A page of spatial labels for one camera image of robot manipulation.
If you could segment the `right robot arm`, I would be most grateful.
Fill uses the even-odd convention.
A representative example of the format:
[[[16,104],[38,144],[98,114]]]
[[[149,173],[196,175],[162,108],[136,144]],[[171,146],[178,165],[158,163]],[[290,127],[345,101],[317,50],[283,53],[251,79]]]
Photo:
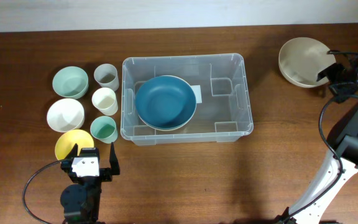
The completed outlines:
[[[298,37],[282,46],[278,66],[296,86],[328,86],[333,97],[321,110],[319,124],[331,103],[357,100],[328,135],[323,134],[321,126],[318,128],[328,147],[324,162],[301,198],[275,219],[275,223],[320,223],[344,184],[358,173],[358,51],[331,50],[318,40]]]

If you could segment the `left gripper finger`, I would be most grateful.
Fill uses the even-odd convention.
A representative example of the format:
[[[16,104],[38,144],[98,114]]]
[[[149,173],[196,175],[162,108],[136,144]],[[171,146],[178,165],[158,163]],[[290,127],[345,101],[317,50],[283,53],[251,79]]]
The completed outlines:
[[[110,147],[109,163],[111,166],[111,175],[119,175],[120,174],[119,161],[115,153],[113,142],[111,143],[111,147]]]
[[[67,154],[67,159],[71,159],[73,157],[76,157],[78,155],[78,145],[74,144],[71,151]]]

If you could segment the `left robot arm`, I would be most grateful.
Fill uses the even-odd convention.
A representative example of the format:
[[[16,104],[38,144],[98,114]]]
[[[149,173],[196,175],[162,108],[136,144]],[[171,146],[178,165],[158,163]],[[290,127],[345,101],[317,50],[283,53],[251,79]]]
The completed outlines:
[[[60,196],[64,223],[99,223],[99,205],[103,182],[112,181],[120,174],[119,162],[114,144],[110,144],[107,168],[100,168],[99,149],[96,147],[78,148],[75,144],[65,156],[60,168],[73,182]]]

